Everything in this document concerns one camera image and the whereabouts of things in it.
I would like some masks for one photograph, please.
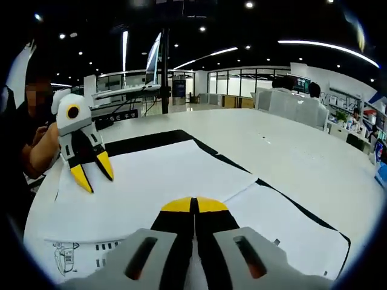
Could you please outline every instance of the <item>printed diagram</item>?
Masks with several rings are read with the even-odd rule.
[[[72,247],[66,248],[62,245],[61,242],[56,242],[53,244],[56,248],[54,252],[55,263],[59,272],[66,277],[66,273],[71,271],[77,271],[74,268],[74,250],[79,247],[78,243],[73,243]]]

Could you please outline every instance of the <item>person's arm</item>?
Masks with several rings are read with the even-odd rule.
[[[47,170],[59,148],[58,134],[56,123],[53,123],[34,148],[25,145],[22,149],[24,172],[30,178],[36,179]]]

